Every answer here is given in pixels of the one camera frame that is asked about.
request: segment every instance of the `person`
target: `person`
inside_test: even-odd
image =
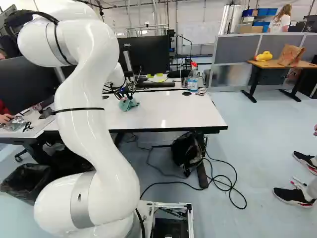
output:
[[[10,115],[8,108],[6,108],[0,100],[0,123],[7,124],[13,118],[14,116]]]
[[[314,127],[314,135],[317,136],[317,124]],[[307,168],[309,172],[317,176],[317,156],[304,155],[294,151],[294,158]],[[296,189],[284,189],[275,187],[274,195],[281,201],[303,208],[312,208],[317,200],[317,178],[308,186],[300,184]]]
[[[291,4],[287,4],[282,7],[281,11],[279,11],[279,13],[271,21],[270,25],[268,26],[267,32],[288,32],[288,27],[291,23],[291,10]]]

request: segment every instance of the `cardboard box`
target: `cardboard box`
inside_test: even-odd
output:
[[[252,16],[257,16],[258,15],[258,10],[254,10],[252,11]]]
[[[238,33],[261,33],[263,26],[240,25]]]
[[[295,66],[301,60],[305,50],[305,47],[297,47],[285,44],[277,63],[283,66]]]

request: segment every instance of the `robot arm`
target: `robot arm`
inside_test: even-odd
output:
[[[57,25],[44,18],[27,23],[18,45],[29,61],[41,66],[78,63],[56,91],[55,109],[64,110],[56,120],[65,145],[91,162],[96,172],[59,178],[46,186],[34,206],[35,220],[55,235],[94,232],[102,225],[103,236],[124,238],[132,226],[140,185],[113,143],[101,97],[105,79],[117,87],[123,83],[118,41],[85,4],[72,2],[52,16],[60,21]]]

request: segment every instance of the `black sneaker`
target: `black sneaker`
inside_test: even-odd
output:
[[[307,201],[301,189],[289,190],[275,187],[273,189],[273,193],[282,202],[286,202],[291,205],[298,205],[303,208],[312,208],[316,201],[316,199]]]
[[[311,161],[311,159],[313,159],[314,156],[304,155],[297,151],[294,151],[293,156],[302,165],[304,165],[313,175],[317,175],[317,166],[315,166]]]

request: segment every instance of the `cubicle partition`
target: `cubicle partition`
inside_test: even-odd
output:
[[[306,47],[302,59],[311,61],[317,54],[317,33],[254,33],[216,36],[212,58],[209,91],[240,91],[248,89],[252,66],[246,63],[263,51],[270,51],[278,59],[285,44]],[[272,76],[260,83],[262,89],[289,89],[285,76],[289,70],[271,72]]]

